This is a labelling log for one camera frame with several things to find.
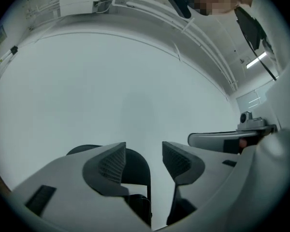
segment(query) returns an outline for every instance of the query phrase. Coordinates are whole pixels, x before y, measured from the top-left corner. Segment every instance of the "fluorescent light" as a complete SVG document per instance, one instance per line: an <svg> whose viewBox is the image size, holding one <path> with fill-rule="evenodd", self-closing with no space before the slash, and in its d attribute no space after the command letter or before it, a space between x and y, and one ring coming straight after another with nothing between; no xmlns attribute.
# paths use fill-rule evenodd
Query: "fluorescent light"
<svg viewBox="0 0 290 232"><path fill-rule="evenodd" d="M253 66L255 63L257 63L259 60L261 60L265 56L266 56L266 52L263 52L259 57L257 57L256 59L252 60L249 64L246 65L247 69L250 68L251 66Z"/></svg>
<svg viewBox="0 0 290 232"><path fill-rule="evenodd" d="M250 102L248 102L248 103L252 103L252 102L256 101L257 99L260 99L260 97L259 97L259 98L256 98L256 99L254 99L253 101L250 101Z"/></svg>
<svg viewBox="0 0 290 232"><path fill-rule="evenodd" d="M255 104L255 105L253 105L253 106L251 106L251 107L249 107L249 108L252 108L252 107L254 107L254 106L256 106L256 105L259 105L259 104ZM248 109L249 109L249 108L248 108Z"/></svg>

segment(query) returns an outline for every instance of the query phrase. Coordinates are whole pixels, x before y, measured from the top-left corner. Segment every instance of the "black cable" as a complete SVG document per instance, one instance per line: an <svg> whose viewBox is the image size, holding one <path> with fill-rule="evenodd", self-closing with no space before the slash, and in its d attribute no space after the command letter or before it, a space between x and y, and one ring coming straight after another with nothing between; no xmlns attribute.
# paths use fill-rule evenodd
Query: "black cable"
<svg viewBox="0 0 290 232"><path fill-rule="evenodd" d="M251 44L250 44L250 42L249 42L247 36L245 35L245 33L243 32L242 29L241 29L241 31L242 31L242 34L243 34L243 36L244 36L244 38L245 38L247 44L249 45L249 47L250 47L250 49L251 49L251 51L254 53L254 55L256 56L256 58L258 58L258 55L257 55L256 52L253 50L253 48L252 48L252 46L251 46ZM267 68L266 65L265 65L265 64L264 64L260 59L259 59L259 61L260 61L260 63L262 64L262 66L266 69L266 71L271 75L271 77L274 79L274 81L276 81L276 80L277 80L276 77L275 77L275 76L273 75L273 73L269 70L269 68Z"/></svg>

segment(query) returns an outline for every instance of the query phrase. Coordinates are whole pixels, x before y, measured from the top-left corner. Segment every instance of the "person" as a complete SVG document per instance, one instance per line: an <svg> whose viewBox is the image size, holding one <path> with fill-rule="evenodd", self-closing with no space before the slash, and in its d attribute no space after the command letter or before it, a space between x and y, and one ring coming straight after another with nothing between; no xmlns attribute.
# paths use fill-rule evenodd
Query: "person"
<svg viewBox="0 0 290 232"><path fill-rule="evenodd" d="M267 37L262 44L277 73L290 65L290 29L270 0L195 0L195 8L207 15L221 15L238 6L249 6L248 13L262 26Z"/></svg>

